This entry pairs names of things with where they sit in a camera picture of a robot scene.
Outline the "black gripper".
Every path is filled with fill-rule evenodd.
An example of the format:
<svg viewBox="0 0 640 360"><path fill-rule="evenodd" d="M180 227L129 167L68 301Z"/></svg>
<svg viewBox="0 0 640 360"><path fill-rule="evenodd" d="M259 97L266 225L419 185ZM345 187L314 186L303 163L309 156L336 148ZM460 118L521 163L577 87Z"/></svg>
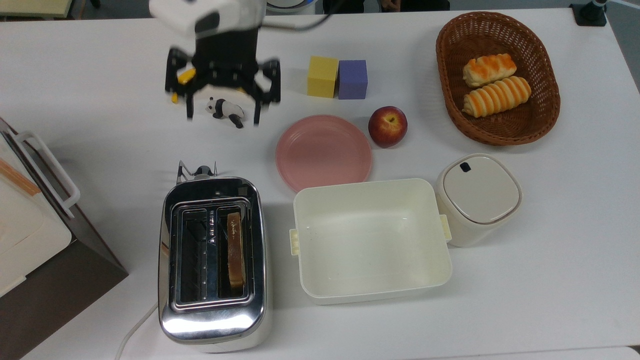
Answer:
<svg viewBox="0 0 640 360"><path fill-rule="evenodd" d="M164 89L185 98L188 121L194 119L194 95L206 85L243 89L255 100L254 126L259 126L262 105L281 102L280 61L258 63L258 34L254 27L199 38L194 54L170 47Z"/></svg>

